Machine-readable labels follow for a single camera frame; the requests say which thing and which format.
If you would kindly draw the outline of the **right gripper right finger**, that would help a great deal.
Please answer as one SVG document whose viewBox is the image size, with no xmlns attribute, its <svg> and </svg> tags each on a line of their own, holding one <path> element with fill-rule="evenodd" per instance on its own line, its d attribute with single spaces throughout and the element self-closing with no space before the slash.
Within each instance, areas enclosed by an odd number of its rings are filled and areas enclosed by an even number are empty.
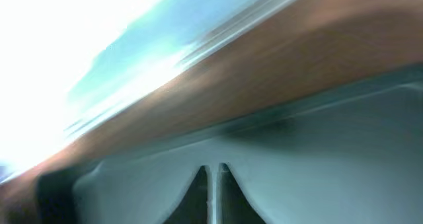
<svg viewBox="0 0 423 224">
<path fill-rule="evenodd" d="M 265 224 L 226 163 L 219 164 L 218 221 L 220 224 Z"/>
</svg>

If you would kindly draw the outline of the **clear plastic waste bin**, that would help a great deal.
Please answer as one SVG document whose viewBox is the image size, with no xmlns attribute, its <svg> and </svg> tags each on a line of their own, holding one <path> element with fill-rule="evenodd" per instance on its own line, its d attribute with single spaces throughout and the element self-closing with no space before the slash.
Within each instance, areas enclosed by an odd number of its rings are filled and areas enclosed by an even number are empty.
<svg viewBox="0 0 423 224">
<path fill-rule="evenodd" d="M 265 223 L 422 222 L 422 64 L 43 175 L 42 223 L 163 223 L 226 163 Z"/>
</svg>

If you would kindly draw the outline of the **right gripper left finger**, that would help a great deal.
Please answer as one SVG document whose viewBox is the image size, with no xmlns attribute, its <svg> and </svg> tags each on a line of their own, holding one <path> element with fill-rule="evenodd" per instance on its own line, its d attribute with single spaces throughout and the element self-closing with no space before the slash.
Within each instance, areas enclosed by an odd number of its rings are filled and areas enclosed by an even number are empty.
<svg viewBox="0 0 423 224">
<path fill-rule="evenodd" d="M 164 224 L 208 223 L 208 170 L 201 166 L 174 211 Z"/>
</svg>

